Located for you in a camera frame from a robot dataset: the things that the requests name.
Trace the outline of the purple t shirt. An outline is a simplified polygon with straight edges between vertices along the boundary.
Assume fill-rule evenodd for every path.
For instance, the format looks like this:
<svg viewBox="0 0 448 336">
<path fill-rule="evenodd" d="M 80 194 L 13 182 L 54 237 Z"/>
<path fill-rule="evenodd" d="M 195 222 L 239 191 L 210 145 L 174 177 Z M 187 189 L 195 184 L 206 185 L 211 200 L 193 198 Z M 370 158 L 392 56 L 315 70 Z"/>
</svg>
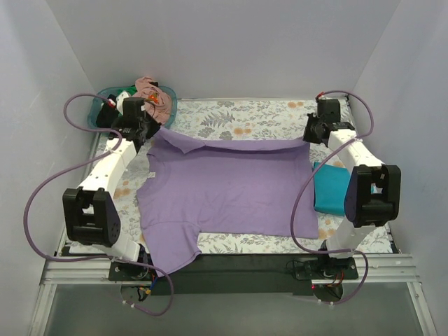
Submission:
<svg viewBox="0 0 448 336">
<path fill-rule="evenodd" d="M 309 144 L 301 139 L 201 140 L 161 129 L 137 190 L 141 231 L 157 274 L 200 253 L 200 233 L 315 239 Z"/>
</svg>

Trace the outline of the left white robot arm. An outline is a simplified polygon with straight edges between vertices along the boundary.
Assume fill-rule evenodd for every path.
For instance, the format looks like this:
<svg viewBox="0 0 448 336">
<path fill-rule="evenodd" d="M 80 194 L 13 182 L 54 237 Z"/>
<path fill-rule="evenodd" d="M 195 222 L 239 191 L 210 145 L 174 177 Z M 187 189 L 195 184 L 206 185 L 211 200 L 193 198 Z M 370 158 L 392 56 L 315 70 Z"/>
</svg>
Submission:
<svg viewBox="0 0 448 336">
<path fill-rule="evenodd" d="M 145 99 L 125 98 L 123 114 L 112 124 L 104 156 L 76 188 L 62 196 L 66 233 L 73 242 L 93 246 L 112 258 L 126 260 L 125 271 L 135 280 L 149 271 L 144 248 L 122 232 L 113 195 L 130 162 L 161 124 L 145 110 Z"/>
</svg>

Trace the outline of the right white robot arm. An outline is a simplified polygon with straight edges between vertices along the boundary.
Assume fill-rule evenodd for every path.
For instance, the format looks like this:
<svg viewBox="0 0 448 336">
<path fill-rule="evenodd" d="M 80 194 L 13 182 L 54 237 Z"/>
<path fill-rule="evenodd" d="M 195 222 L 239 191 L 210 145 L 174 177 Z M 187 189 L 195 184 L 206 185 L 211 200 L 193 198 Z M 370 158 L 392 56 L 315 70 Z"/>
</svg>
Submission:
<svg viewBox="0 0 448 336">
<path fill-rule="evenodd" d="M 398 217 L 401 170 L 376 158 L 354 126 L 341 121 L 338 99 L 319 97 L 316 103 L 316 112 L 308 115 L 303 140 L 324 144 L 351 174 L 344 198 L 344 219 L 317 251 L 324 255 L 316 261 L 318 273 L 332 278 L 342 270 L 340 259 L 350 258 L 372 231 Z"/>
</svg>

